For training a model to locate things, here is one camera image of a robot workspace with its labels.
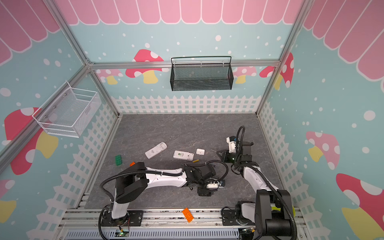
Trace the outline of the small remote battery cover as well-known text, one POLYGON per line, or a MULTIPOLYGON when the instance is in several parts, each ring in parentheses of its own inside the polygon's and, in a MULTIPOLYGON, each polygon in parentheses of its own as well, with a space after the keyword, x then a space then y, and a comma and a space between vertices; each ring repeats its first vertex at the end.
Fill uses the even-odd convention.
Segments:
POLYGON ((196 150, 196 154, 200 155, 200 156, 203 156, 205 154, 205 150, 204 149, 197 149, 196 150))

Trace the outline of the small white remote control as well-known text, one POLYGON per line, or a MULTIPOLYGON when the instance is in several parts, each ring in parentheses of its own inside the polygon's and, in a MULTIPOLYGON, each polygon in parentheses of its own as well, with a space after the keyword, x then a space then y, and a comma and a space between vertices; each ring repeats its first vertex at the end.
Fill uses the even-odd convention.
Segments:
POLYGON ((177 160, 184 160, 184 161, 193 161, 194 160, 194 154, 189 152, 183 152, 183 151, 175 151, 173 154, 173 158, 177 160))

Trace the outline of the large white remote control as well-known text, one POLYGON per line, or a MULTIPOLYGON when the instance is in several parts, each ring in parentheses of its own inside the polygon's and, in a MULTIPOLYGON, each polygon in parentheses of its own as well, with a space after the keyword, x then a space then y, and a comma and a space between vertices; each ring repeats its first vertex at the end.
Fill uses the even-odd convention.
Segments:
POLYGON ((159 153, 163 152, 167 149, 167 144, 164 142, 161 142, 160 144, 156 145, 155 147, 151 148, 150 150, 145 152, 145 155, 148 159, 153 158, 154 156, 158 155, 159 153))

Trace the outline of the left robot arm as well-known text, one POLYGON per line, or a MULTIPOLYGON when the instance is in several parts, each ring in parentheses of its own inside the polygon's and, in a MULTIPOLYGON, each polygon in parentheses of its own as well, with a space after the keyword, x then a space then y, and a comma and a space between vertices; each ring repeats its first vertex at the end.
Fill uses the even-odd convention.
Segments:
POLYGON ((138 162, 100 184, 100 189, 110 198, 110 204, 101 210, 98 225, 100 228, 136 225, 135 217, 128 208, 147 189, 197 188, 200 197, 210 197, 223 186, 228 173, 229 166, 217 160, 183 164, 181 168, 173 170, 153 169, 138 162))

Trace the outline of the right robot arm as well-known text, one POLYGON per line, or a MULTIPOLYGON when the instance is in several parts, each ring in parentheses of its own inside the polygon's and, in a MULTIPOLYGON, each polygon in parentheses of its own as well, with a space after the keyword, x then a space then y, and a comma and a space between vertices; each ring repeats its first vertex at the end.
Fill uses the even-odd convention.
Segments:
POLYGON ((253 202, 239 201, 233 214, 228 207, 224 207, 223 220, 229 221, 230 217, 234 217, 235 222, 242 226, 239 231, 241 240, 260 240, 262 237, 296 240, 299 235, 291 195, 273 185, 262 173, 259 164, 253 161, 253 143, 244 141, 245 131, 245 126, 240 126, 235 136, 227 138, 229 149, 217 155, 223 162, 231 164, 234 174, 251 185, 256 199, 253 202))

